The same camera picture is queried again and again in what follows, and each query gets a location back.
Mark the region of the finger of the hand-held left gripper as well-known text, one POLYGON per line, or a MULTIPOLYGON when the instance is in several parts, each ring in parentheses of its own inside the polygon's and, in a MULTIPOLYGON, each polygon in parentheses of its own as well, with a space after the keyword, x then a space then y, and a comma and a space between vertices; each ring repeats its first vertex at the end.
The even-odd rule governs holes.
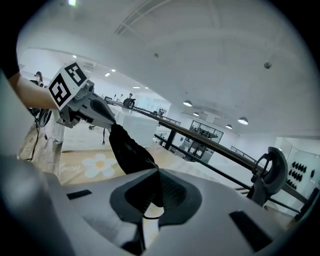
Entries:
POLYGON ((97 94, 93 93, 90 97, 90 116, 93 118, 93 124, 110 129, 116 124, 115 114, 111 111, 108 103, 97 94))

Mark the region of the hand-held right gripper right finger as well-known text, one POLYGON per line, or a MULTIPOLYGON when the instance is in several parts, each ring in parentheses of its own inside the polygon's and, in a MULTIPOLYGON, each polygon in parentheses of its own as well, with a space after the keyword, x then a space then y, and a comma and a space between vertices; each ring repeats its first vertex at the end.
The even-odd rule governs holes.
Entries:
POLYGON ((254 256, 283 229, 252 200, 223 184, 160 169, 164 212, 147 256, 254 256))

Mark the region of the person's left forearm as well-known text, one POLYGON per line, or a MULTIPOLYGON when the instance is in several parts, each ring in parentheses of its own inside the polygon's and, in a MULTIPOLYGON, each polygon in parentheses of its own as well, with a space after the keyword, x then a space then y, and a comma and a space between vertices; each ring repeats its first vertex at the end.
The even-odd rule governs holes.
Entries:
POLYGON ((39 87, 18 72, 8 79, 10 86, 26 108, 57 109, 47 88, 39 87))

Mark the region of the dark framed glass partition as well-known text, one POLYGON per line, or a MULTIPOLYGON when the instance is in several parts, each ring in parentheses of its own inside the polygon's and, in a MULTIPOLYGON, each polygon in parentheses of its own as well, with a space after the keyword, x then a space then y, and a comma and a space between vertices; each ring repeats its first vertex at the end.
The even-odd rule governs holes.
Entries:
POLYGON ((215 129, 195 120, 192 121, 190 130, 216 143, 220 142, 224 134, 222 131, 218 129, 215 129))

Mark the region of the distant black railing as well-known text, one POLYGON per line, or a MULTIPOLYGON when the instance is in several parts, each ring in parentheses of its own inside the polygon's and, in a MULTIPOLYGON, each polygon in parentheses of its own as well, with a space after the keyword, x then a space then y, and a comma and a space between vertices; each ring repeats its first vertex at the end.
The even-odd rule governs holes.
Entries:
POLYGON ((253 157, 249 156, 249 155, 246 154, 245 152, 239 150, 238 148, 234 147, 233 145, 231 146, 230 150, 233 151, 233 152, 235 152, 236 154, 238 154, 238 155, 240 155, 240 156, 242 156, 242 157, 250 160, 251 162, 254 162, 254 163, 257 162, 256 159, 254 159, 253 157))
POLYGON ((167 118, 167 117, 165 117, 165 116, 161 116, 161 117, 160 117, 159 124, 160 124, 160 125, 163 125, 163 124, 166 124, 166 123, 171 123, 171 124, 174 124, 174 125, 177 125, 177 126, 180 126, 180 124, 181 124, 180 121, 176 121, 176 120, 174 120, 174 119, 167 118))

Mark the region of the black metal railing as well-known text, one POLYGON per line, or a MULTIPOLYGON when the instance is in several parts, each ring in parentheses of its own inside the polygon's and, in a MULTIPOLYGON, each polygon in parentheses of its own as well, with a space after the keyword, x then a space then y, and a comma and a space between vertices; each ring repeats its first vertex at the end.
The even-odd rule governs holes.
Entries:
MULTIPOLYGON (((145 115, 147 117, 150 117, 156 121, 160 121, 160 118, 157 117, 156 115, 154 115, 154 113, 148 113, 144 110, 138 109, 138 108, 134 108, 133 111, 140 113, 142 115, 145 115)), ((248 186, 246 184, 244 184, 243 182, 233 178, 232 176, 218 170, 217 168, 204 163, 202 160, 200 160, 199 158, 197 158, 196 156, 193 156, 192 154, 182 150, 181 148, 173 145, 173 138, 175 137, 176 133, 179 133, 183 136, 185 136, 186 138, 192 139, 193 141, 206 146, 207 148, 213 150, 214 152, 224 156, 225 158, 239 164, 240 166, 246 168, 247 170, 249 170, 252 174, 252 170, 254 168, 255 163, 244 158, 243 156, 231 151, 230 149, 214 142, 211 141, 201 135, 198 135, 190 130, 187 130, 183 127, 180 127, 178 125, 174 125, 172 123, 164 123, 162 126, 170 129, 170 134, 169 134, 169 138, 167 140, 165 140, 164 138, 155 135, 156 138, 158 138, 159 140, 165 142, 165 148, 168 149, 169 147, 175 148, 176 150, 178 150, 179 152, 185 154, 186 156, 192 158, 193 160, 195 160, 197 163, 200 163, 201 165, 209 168, 210 170, 212 170, 213 172, 219 174, 220 176, 228 179, 229 181, 241 186, 238 190, 239 191, 243 191, 243 190, 247 190, 246 192, 244 192, 243 194, 247 196, 247 194, 249 193, 250 189, 252 186, 248 186)), ((310 210, 312 207, 315 206, 315 203, 318 202, 318 200, 320 200, 320 190, 318 188, 315 188, 313 190, 313 192, 311 193, 310 197, 308 199, 306 199, 304 196, 302 196, 301 194, 299 194, 296 190, 294 190, 291 186, 289 186, 286 182, 285 185, 282 187, 282 190, 285 191, 287 194, 293 196, 294 198, 296 198, 298 201, 302 202, 304 204, 304 206, 301 208, 301 210, 296 210, 282 202, 279 202, 273 198, 270 197, 270 199, 268 201, 271 201, 283 208, 286 208, 290 211, 296 212, 296 216, 294 217, 294 219, 296 221, 300 220, 307 212, 308 210, 310 210)))

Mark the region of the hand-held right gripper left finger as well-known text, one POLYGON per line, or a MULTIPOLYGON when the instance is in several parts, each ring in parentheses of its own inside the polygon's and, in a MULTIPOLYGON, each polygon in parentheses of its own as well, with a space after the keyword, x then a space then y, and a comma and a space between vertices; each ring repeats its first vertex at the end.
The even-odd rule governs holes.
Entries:
POLYGON ((158 171, 153 168, 63 189, 82 218, 109 242, 119 248, 143 248, 143 215, 159 188, 158 171))

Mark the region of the black cloth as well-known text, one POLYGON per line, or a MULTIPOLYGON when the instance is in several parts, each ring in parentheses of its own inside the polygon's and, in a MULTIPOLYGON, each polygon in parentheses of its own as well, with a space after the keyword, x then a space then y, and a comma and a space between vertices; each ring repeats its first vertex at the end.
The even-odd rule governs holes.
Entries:
POLYGON ((151 170, 115 188, 110 196, 110 205, 122 221, 141 223, 144 213, 153 201, 158 207, 164 206, 163 176, 156 168, 151 154, 136 143, 121 125, 111 126, 109 142, 125 174, 151 170))

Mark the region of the person's black shirt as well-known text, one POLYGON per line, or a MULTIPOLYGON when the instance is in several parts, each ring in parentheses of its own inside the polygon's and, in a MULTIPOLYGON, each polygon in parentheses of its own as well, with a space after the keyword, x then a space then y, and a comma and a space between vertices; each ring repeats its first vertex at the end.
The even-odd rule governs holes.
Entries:
POLYGON ((20 71, 17 60, 17 38, 4 39, 0 44, 0 67, 7 79, 20 71))

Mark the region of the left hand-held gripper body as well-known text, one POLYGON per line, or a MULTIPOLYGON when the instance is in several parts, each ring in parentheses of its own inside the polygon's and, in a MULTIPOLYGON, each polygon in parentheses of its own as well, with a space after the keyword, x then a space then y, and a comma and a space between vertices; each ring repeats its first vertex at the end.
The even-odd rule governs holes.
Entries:
POLYGON ((96 103, 102 104, 103 99, 95 93, 94 87, 76 61, 61 67, 48 86, 59 112, 57 123, 72 129, 83 120, 103 128, 104 117, 93 107, 96 103))

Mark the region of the group of black wall-hung items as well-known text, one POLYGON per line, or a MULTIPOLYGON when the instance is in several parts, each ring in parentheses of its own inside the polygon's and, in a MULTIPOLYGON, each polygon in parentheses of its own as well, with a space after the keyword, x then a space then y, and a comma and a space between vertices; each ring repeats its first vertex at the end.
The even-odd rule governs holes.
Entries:
POLYGON ((297 190, 306 172, 307 165, 294 161, 289 167, 286 183, 294 190, 297 190))

